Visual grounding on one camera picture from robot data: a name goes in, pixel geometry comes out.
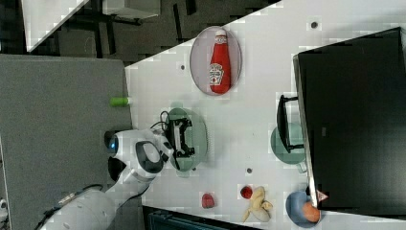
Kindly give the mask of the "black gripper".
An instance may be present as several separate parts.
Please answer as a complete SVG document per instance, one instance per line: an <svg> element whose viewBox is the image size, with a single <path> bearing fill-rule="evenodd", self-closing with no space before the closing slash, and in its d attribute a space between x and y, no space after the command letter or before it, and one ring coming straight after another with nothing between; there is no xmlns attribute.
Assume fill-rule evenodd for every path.
<svg viewBox="0 0 406 230"><path fill-rule="evenodd" d="M181 118L169 121L169 141L174 148L174 157L191 157L195 154L193 147L186 143L186 131L192 127L192 121L188 118Z"/></svg>

